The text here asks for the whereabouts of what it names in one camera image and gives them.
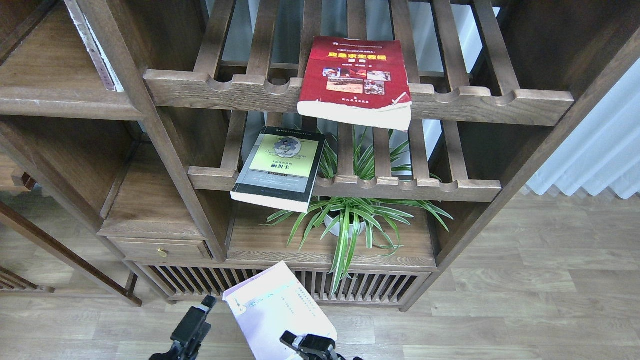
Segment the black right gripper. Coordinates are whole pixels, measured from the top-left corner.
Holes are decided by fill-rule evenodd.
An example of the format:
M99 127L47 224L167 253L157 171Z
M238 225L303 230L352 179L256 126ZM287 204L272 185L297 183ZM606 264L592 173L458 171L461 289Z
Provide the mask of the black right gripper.
M332 338L319 335L295 335L286 330L279 339L302 360L346 360L336 352L336 343Z

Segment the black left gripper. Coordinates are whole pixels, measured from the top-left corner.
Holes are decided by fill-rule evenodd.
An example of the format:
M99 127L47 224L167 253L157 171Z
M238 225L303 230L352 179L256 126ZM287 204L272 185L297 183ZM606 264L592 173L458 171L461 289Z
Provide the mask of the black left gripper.
M202 341L211 329L206 319L216 303L217 299L208 295L199 306L192 306L173 331L169 351L154 353L149 360L196 360Z

